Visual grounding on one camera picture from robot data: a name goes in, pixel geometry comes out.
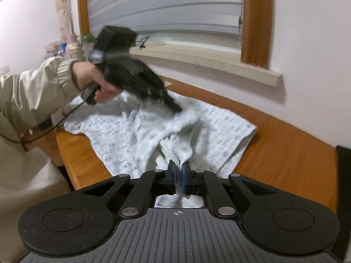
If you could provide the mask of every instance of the window sill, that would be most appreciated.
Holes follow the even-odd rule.
[[[130,53],[134,56],[148,56],[204,66],[272,87],[276,87],[282,78],[280,73],[240,62],[239,54],[220,50],[164,44],[147,46],[142,50],[136,46],[130,49]]]

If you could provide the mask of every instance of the wooden window frame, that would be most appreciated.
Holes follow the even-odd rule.
[[[244,0],[241,62],[269,68],[273,0]],[[87,0],[78,0],[81,35],[90,32]]]

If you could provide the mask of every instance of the person's arm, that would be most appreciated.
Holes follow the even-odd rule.
[[[105,102],[119,92],[103,79],[93,64],[72,62],[53,57],[38,70],[0,78],[0,112],[18,132],[43,122],[78,96],[93,80],[102,87],[95,95],[98,102]]]

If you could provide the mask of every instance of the black cable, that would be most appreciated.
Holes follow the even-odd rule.
[[[139,46],[139,49],[143,49],[145,48],[145,42],[148,40],[150,36],[146,36],[141,38],[140,40],[136,41],[136,42],[141,42],[141,45]]]
[[[49,131],[43,133],[42,135],[36,137],[35,139],[32,139],[30,141],[27,142],[19,142],[19,141],[15,141],[15,140],[11,140],[8,139],[6,136],[4,136],[2,133],[0,133],[0,136],[3,137],[4,139],[6,139],[7,141],[14,143],[14,144],[27,144],[27,143],[31,143],[33,141],[36,141],[38,139],[40,139],[41,137],[47,135],[48,133],[52,132],[55,128],[57,128],[59,126],[60,123],[62,123],[71,113],[73,113],[76,109],[78,109],[81,105],[83,105],[85,103],[85,101],[81,102],[78,106],[76,106],[72,111],[70,111],[66,116],[64,116],[64,118],[62,118],[62,120],[60,120],[54,127],[52,127]]]

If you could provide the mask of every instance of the curtain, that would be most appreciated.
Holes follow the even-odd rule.
[[[71,0],[55,0],[55,4],[61,37],[65,38],[73,34]]]

